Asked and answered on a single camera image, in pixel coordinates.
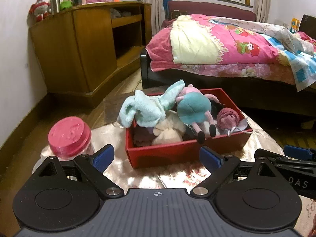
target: gray ribbed panel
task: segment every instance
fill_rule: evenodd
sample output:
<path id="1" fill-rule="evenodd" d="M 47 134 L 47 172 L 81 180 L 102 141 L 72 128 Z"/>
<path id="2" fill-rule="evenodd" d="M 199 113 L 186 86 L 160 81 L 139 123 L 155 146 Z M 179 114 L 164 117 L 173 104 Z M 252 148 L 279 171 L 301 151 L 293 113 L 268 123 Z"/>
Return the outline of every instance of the gray ribbed panel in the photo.
<path id="1" fill-rule="evenodd" d="M 248 233 L 223 221 L 206 200 L 184 189 L 131 189 L 125 197 L 104 203 L 90 222 L 62 233 L 24 229 L 17 237 L 298 237 L 292 230 Z"/>

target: yellow blanket section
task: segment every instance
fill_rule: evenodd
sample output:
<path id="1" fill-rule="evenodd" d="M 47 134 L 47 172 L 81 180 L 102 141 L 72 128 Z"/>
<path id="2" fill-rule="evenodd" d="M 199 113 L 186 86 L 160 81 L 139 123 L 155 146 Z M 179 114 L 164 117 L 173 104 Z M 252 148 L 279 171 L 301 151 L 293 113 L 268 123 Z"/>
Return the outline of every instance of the yellow blanket section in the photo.
<path id="1" fill-rule="evenodd" d="M 181 15 L 172 25 L 170 34 L 173 62 L 214 65 L 222 60 L 220 41 L 211 34 L 212 25 L 204 26 Z"/>

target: pink and teal plush toy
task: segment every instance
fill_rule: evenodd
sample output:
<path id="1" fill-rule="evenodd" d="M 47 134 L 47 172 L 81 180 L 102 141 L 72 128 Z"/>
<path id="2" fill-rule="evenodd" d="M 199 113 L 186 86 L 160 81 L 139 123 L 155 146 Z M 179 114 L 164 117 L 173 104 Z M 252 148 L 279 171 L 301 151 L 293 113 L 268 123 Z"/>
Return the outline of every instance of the pink and teal plush toy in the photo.
<path id="1" fill-rule="evenodd" d="M 216 136 L 216 126 L 211 115 L 212 105 L 210 100 L 219 103 L 216 96 L 212 94 L 203 95 L 200 90 L 193 85 L 184 87 L 176 98 L 177 112 L 184 124 L 191 125 L 197 133 L 197 140 L 200 144 L 205 141 L 205 133 L 201 130 L 198 123 L 208 121 L 210 124 L 211 137 Z"/>

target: black plush foot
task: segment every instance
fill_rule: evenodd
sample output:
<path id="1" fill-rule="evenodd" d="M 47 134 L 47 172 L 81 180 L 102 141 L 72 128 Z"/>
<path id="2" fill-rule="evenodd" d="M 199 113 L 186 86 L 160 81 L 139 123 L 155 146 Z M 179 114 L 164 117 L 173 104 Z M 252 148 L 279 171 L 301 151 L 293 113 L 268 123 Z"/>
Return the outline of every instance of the black plush foot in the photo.
<path id="1" fill-rule="evenodd" d="M 215 137 L 216 136 L 216 126 L 210 125 L 210 136 Z"/>
<path id="2" fill-rule="evenodd" d="M 205 142 L 205 134 L 202 131 L 197 134 L 197 137 L 199 144 L 203 144 Z"/>

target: metal screw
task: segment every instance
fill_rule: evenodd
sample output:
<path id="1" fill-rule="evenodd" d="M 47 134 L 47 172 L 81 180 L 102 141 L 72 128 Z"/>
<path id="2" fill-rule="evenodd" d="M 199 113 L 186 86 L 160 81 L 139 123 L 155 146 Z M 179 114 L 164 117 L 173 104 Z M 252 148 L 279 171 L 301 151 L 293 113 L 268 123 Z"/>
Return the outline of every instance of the metal screw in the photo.
<path id="1" fill-rule="evenodd" d="M 203 196 L 209 193 L 208 189 L 204 188 L 204 187 L 196 187 L 193 189 L 193 193 L 195 195 L 199 195 L 199 196 Z"/>
<path id="2" fill-rule="evenodd" d="M 111 196 L 116 196 L 121 193 L 121 189 L 116 188 L 116 187 L 111 187 L 111 188 L 106 189 L 105 193 Z"/>

